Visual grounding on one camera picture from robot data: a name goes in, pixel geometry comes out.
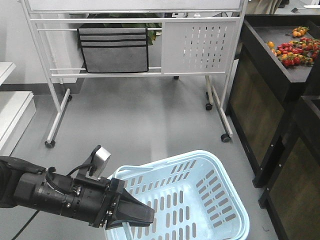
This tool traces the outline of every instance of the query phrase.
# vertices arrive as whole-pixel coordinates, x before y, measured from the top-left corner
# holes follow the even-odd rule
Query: light blue basket
[[[149,227],[123,224],[107,240],[245,240],[249,217],[220,160],[197,150],[142,166],[122,166],[114,177],[155,211]]]

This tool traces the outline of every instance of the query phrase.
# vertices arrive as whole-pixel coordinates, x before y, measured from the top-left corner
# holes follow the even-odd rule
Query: yellow fruit
[[[269,48],[273,48],[275,46],[272,41],[268,41],[266,44],[269,46]]]

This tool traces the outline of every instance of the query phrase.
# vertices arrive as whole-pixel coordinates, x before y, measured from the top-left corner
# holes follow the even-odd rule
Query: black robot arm
[[[132,197],[123,180],[98,177],[109,157],[99,145],[82,165],[61,175],[54,167],[45,169],[19,158],[0,156],[0,208],[24,206],[84,221],[95,228],[115,228],[123,222],[149,226],[154,210]],[[98,179],[86,177],[87,172]]]

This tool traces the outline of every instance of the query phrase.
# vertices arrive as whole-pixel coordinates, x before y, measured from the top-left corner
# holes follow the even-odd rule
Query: white cabinet
[[[0,85],[15,68],[12,62],[0,62]],[[0,91],[0,156],[8,156],[36,112],[31,91]]]

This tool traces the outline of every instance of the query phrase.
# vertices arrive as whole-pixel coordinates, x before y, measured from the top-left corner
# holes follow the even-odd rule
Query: white wall
[[[80,68],[82,59],[71,32],[48,34],[58,68]],[[47,83],[22,6],[16,0],[0,0],[0,62],[14,62],[16,69],[5,84]],[[66,78],[74,83],[75,78]]]

